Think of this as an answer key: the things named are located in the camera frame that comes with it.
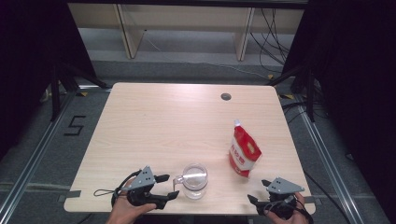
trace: glass cup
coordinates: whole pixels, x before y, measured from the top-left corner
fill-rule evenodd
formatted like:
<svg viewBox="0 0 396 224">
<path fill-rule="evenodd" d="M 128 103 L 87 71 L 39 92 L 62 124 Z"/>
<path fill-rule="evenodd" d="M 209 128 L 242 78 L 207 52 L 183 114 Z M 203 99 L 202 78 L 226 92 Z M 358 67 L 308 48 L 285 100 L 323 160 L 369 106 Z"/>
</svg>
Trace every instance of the glass cup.
<svg viewBox="0 0 396 224">
<path fill-rule="evenodd" d="M 184 194 L 197 200 L 205 195 L 207 181 L 206 168 L 200 163 L 193 163 L 184 168 L 183 175 L 177 175 L 173 180 L 174 191 L 176 184 L 183 184 Z"/>
</svg>

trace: person's left hand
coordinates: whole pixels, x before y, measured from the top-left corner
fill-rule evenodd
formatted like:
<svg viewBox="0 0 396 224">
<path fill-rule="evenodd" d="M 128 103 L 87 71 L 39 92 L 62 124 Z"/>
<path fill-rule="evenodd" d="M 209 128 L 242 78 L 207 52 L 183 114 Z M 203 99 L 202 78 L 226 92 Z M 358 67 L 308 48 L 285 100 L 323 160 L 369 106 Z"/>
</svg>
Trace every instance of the person's left hand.
<svg viewBox="0 0 396 224">
<path fill-rule="evenodd" d="M 125 186 L 132 183 L 132 179 L 129 180 Z M 114 203 L 113 209 L 111 210 L 110 217 L 106 224 L 134 224 L 136 219 L 153 209 L 157 205 L 155 203 L 146 203 L 141 206 L 131 205 L 127 198 L 126 192 L 121 192 L 119 198 Z"/>
</svg>

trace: gray carpet floor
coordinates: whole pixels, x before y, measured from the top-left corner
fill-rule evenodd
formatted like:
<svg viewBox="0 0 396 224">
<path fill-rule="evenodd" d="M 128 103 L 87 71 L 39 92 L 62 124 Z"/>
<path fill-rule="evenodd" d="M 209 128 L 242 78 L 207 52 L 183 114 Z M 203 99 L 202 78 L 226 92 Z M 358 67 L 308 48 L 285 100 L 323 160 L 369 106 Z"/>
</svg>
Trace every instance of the gray carpet floor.
<svg viewBox="0 0 396 224">
<path fill-rule="evenodd" d="M 241 73 L 235 69 L 220 67 L 205 63 L 145 63 L 145 62 L 110 62 L 92 61 L 97 76 L 107 84 L 119 81 L 128 82 L 172 82 L 172 83 L 214 83 L 235 85 L 264 85 L 268 82 L 266 72 L 257 64 L 239 64 L 238 69 L 254 74 Z M 281 70 L 279 66 L 269 66 Z M 276 86 L 279 94 L 290 93 L 288 79 Z M 80 84 L 90 84 L 78 79 Z M 106 103 L 109 92 L 90 91 L 86 96 L 75 96 L 66 109 L 64 118 L 52 141 L 49 144 L 42 161 L 35 171 L 28 188 L 8 223 L 79 223 L 88 214 L 68 213 L 63 208 L 63 196 L 66 194 L 90 142 L 92 133 Z M 280 99 L 282 105 L 294 103 L 293 99 Z M 304 170 L 324 188 L 338 204 L 340 201 L 332 182 L 318 155 L 315 144 L 305 127 L 301 112 L 297 107 L 286 114 L 290 132 L 297 148 Z M 35 111 L 31 122 L 26 126 L 21 141 L 12 148 L 0 162 L 0 200 L 3 201 L 12 186 L 20 176 L 41 136 L 50 124 L 50 100 L 42 103 Z M 83 125 L 80 135 L 66 136 L 65 133 L 75 133 L 76 129 L 68 125 L 74 116 L 85 116 L 76 119 L 75 124 Z M 327 117 L 323 105 L 315 105 L 315 119 L 323 141 L 329 149 L 341 176 L 344 178 L 365 223 L 389 223 L 379 206 L 375 196 L 364 181 L 356 164 L 346 158 L 347 149 L 341 137 Z M 335 205 L 311 179 L 307 178 L 312 194 L 317 199 L 317 211 L 313 215 L 315 223 L 347 223 Z M 83 223 L 105 223 L 108 214 L 93 214 Z M 160 217 L 162 223 L 270 223 L 265 217 Z"/>
</svg>

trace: red and white bag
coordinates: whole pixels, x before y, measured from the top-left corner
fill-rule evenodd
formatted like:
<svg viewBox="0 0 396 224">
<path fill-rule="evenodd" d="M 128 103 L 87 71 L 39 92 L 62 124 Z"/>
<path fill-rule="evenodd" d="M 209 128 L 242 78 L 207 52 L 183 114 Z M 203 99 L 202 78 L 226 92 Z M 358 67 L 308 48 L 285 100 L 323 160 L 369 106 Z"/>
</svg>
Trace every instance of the red and white bag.
<svg viewBox="0 0 396 224">
<path fill-rule="evenodd" d="M 239 120 L 234 123 L 233 141 L 229 153 L 230 164 L 239 175 L 248 177 L 262 152 L 253 138 L 242 128 Z"/>
</svg>

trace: person's right hand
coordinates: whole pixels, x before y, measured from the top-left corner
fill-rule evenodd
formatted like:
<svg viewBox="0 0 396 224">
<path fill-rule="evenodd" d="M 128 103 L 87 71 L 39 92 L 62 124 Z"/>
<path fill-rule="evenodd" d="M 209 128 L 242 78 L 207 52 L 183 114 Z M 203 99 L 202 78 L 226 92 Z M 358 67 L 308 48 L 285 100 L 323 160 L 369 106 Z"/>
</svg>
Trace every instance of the person's right hand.
<svg viewBox="0 0 396 224">
<path fill-rule="evenodd" d="M 300 202 L 297 202 L 297 208 L 304 209 L 305 199 L 303 195 L 301 195 L 299 192 L 296 192 L 295 196 L 297 201 Z M 293 211 L 293 215 L 288 220 L 285 220 L 270 211 L 264 211 L 264 214 L 266 214 L 266 216 L 269 217 L 275 224 L 308 224 L 308 219 L 296 210 Z"/>
</svg>

